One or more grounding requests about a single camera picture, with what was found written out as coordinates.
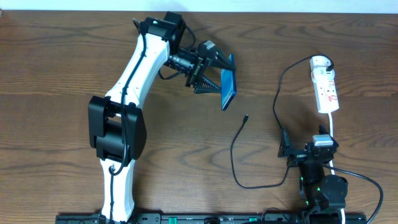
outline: green connector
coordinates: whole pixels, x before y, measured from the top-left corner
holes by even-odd
[[[169,218],[169,224],[177,224],[177,218]]]

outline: blue tablet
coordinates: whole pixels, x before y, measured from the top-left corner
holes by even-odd
[[[234,55],[229,55],[230,61],[235,64]],[[236,95],[235,71],[221,70],[221,109],[226,110]]]

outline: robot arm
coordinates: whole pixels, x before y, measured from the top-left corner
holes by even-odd
[[[221,93],[221,88],[204,76],[207,67],[235,70],[232,62],[211,41],[199,44],[198,50],[187,50],[179,46],[185,22],[181,15],[168,12],[164,20],[148,17],[141,22],[140,35],[136,50],[126,69],[115,86],[107,92],[105,98],[94,96],[88,106],[90,144],[96,149],[104,171],[104,206],[101,217],[116,222],[126,222],[134,209],[132,198],[132,175],[136,159],[142,153],[146,143],[146,128],[142,108],[149,88],[162,65],[169,66],[185,74],[185,86],[193,85],[195,93]],[[143,38],[146,39],[145,56]],[[130,82],[129,77],[138,64]],[[124,102],[121,102],[122,90],[128,85]],[[124,113],[125,127],[121,123],[108,119]],[[122,133],[127,139],[123,142]],[[128,158],[123,164],[124,145]],[[113,177],[109,168],[119,170]]]

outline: power outlet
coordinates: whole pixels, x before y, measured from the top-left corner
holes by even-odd
[[[331,113],[338,110],[337,92],[334,80],[313,83],[319,113]]]
[[[311,79],[319,113],[331,113],[338,110],[335,71],[327,71],[331,64],[324,56],[314,56],[310,60]]]

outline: wooden table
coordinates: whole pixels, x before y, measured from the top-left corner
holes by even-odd
[[[103,206],[103,173],[88,141],[87,106],[115,84],[137,40],[131,19],[163,12],[5,11],[0,18],[1,223],[54,223],[59,213]],[[340,109],[333,113],[340,147],[335,166],[378,181],[385,193],[374,223],[393,223],[398,209],[398,16],[374,14],[183,13],[198,41],[233,52],[238,94],[227,111],[219,95],[194,95],[184,77],[156,79],[144,117],[148,138],[134,171],[141,208],[183,213],[257,213],[303,207],[299,171],[281,187],[243,190],[234,182],[231,140],[249,121],[234,156],[246,185],[279,182],[279,129],[272,100],[280,73],[324,53],[335,63]],[[186,35],[184,43],[190,40]],[[218,80],[219,70],[207,75]],[[172,71],[164,68],[164,73]],[[309,62],[284,78],[276,110],[301,148],[328,124],[317,113]],[[379,198],[365,180],[349,181],[347,212],[368,217]]]

